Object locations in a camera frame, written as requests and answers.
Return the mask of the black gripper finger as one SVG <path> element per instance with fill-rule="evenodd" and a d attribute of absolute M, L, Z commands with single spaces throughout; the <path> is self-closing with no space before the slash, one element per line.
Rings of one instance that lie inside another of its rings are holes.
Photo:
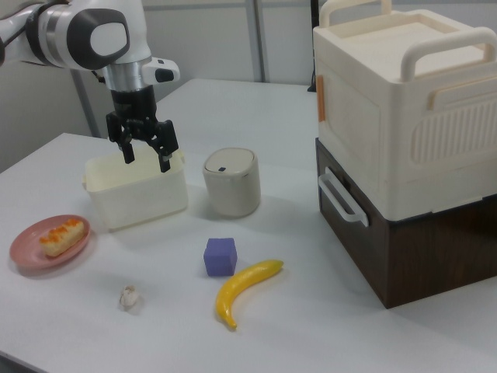
<path fill-rule="evenodd" d="M 160 170 L 162 173 L 166 173 L 170 170 L 172 154 L 179 149 L 173 122 L 171 120 L 158 122 L 155 126 L 155 136 Z"/>
<path fill-rule="evenodd" d="M 125 163 L 132 163 L 135 160 L 131 144 L 132 137 L 124 121 L 116 113 L 109 113 L 106 115 L 106 125 L 109 140 L 118 145 L 123 153 Z"/>

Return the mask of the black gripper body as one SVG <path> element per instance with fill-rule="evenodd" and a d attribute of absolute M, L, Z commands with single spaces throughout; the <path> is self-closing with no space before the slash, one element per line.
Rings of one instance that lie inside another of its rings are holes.
<path fill-rule="evenodd" d="M 145 141 L 156 151 L 156 117 L 154 88 L 150 85 L 130 92 L 111 91 L 114 111 L 125 123 L 132 140 Z"/>

